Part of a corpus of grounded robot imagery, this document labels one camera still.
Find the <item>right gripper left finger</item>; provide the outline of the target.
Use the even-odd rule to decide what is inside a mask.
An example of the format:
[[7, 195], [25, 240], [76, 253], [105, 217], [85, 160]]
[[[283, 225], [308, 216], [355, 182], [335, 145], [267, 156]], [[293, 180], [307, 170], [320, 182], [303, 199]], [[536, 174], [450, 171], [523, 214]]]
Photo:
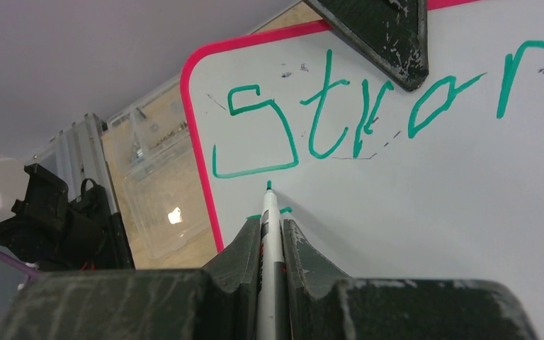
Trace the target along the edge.
[[14, 299], [0, 339], [252, 339], [260, 222], [200, 268], [48, 273]]

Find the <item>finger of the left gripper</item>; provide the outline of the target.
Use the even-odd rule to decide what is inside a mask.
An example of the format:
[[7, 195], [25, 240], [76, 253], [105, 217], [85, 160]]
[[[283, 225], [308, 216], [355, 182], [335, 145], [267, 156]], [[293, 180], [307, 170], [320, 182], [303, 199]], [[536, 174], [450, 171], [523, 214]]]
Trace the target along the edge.
[[425, 82], [429, 75], [427, 1], [305, 3], [403, 90], [414, 91]]

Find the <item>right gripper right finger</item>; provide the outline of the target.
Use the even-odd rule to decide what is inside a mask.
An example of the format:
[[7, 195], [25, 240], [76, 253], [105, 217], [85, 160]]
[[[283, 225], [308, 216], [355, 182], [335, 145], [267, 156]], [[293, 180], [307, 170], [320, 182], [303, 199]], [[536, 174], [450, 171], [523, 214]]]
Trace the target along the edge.
[[489, 280], [354, 278], [283, 223], [294, 339], [536, 339], [517, 297]]

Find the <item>green white marker pen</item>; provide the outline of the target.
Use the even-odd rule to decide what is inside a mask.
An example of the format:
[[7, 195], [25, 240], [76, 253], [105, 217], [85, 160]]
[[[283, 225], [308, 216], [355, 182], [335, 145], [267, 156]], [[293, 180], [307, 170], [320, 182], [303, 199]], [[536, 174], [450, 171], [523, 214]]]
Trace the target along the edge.
[[287, 339], [290, 326], [285, 292], [281, 213], [271, 182], [261, 214], [260, 282], [256, 314], [257, 339]]

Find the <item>red-framed whiteboard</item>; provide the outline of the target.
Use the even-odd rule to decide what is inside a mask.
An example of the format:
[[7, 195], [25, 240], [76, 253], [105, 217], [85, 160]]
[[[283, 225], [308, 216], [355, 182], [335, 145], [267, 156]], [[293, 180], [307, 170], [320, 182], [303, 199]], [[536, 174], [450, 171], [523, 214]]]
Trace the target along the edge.
[[188, 58], [216, 246], [271, 186], [348, 274], [497, 281], [544, 339], [544, 1], [430, 7], [430, 73], [412, 92], [321, 21]]

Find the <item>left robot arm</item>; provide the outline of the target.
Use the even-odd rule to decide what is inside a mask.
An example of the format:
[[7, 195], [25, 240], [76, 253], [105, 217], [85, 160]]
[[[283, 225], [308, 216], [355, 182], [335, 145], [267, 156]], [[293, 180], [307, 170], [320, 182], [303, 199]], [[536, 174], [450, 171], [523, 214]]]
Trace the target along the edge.
[[[309, 1], [341, 38], [407, 91], [429, 73], [427, 1]], [[0, 154], [0, 258], [31, 277], [43, 271], [130, 269], [130, 245], [100, 141], [96, 176], [75, 199], [38, 163]]]

